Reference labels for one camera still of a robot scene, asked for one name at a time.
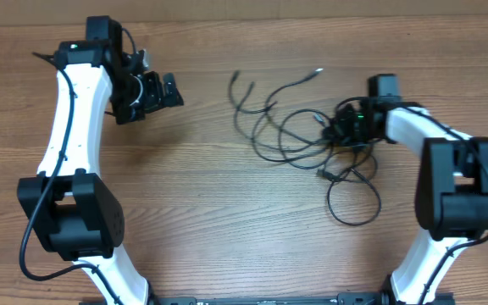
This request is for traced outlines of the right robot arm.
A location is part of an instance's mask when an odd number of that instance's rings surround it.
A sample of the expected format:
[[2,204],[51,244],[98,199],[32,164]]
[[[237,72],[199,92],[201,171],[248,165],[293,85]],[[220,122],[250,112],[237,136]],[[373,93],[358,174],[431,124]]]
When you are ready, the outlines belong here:
[[368,94],[348,98],[322,137],[338,147],[398,143],[420,159],[414,210],[420,229],[401,264],[378,292],[339,295],[340,304],[453,304],[436,292],[467,248],[488,241],[488,137],[458,132],[405,101],[394,74],[369,78]]

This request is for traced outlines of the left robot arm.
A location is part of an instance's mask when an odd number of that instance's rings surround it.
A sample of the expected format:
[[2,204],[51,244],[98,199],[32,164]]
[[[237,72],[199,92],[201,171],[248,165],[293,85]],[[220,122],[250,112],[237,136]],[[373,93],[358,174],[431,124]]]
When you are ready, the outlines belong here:
[[44,56],[57,71],[57,107],[36,175],[19,180],[17,197],[28,219],[25,237],[36,236],[68,271],[84,271],[106,303],[154,304],[151,284],[123,244],[123,209],[101,177],[103,120],[124,125],[184,101],[172,74],[150,69],[145,50],[125,52],[129,35],[107,15],[90,16],[83,40]]

